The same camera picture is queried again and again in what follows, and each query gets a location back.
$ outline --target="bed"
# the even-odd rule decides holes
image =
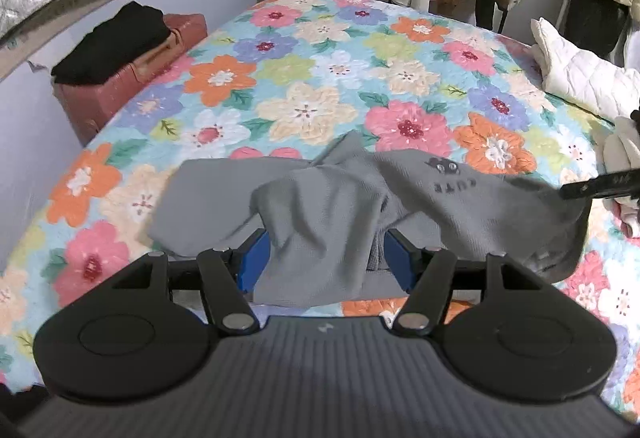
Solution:
[[[133,98],[52,190],[0,278],[0,381],[41,382],[33,335],[60,307],[155,248],[145,224],[182,161],[313,158],[357,129],[370,150],[412,147],[486,173],[554,185],[603,171],[607,122],[541,91],[526,47],[442,17],[371,0],[267,0],[177,60]],[[640,240],[596,200],[575,273],[557,287],[612,329],[602,393],[640,411]],[[403,299],[269,314],[389,321]],[[452,305],[449,317],[465,309]]]

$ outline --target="metal screw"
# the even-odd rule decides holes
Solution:
[[[222,319],[222,324],[230,330],[245,330],[254,324],[254,318],[246,313],[230,313]]]
[[[429,318],[421,313],[403,313],[398,317],[398,324],[407,330],[423,330],[429,325]]]

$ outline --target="suitcase handle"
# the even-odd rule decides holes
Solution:
[[[184,43],[180,32],[171,30],[169,37],[159,46],[142,54],[129,63],[136,80],[140,83],[149,82],[158,75],[166,66],[175,61],[184,53]]]

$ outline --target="white quilted blanket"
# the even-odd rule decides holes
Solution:
[[[564,39],[549,21],[531,20],[537,45],[531,53],[547,93],[564,98],[611,122],[638,109],[640,73],[619,68]]]

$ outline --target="purple flower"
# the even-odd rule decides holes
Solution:
[[[613,366],[613,370],[609,374],[607,383],[602,390],[602,396],[609,399],[609,396],[614,396],[616,391],[620,390],[620,382],[622,376],[625,373],[626,362],[628,361],[631,347],[629,346],[628,332],[624,326],[618,324],[610,324],[609,329],[613,333],[613,337],[616,339],[616,348],[618,349],[618,356],[616,357],[616,363]]]
[[[503,93],[492,84],[471,88],[466,96],[471,105],[484,116],[510,131],[529,129],[527,110],[513,95]]]
[[[182,86],[149,86],[127,102],[115,125],[149,134],[160,120],[182,111],[180,95]]]
[[[386,21],[387,16],[381,10],[375,8],[369,8],[368,6],[345,6],[338,12],[338,17],[342,19],[348,19],[355,24],[378,24],[381,21]]]
[[[253,39],[241,39],[234,46],[238,60],[243,63],[257,63],[265,59],[280,59],[293,51],[298,44],[293,37],[283,37],[279,33],[259,33]]]

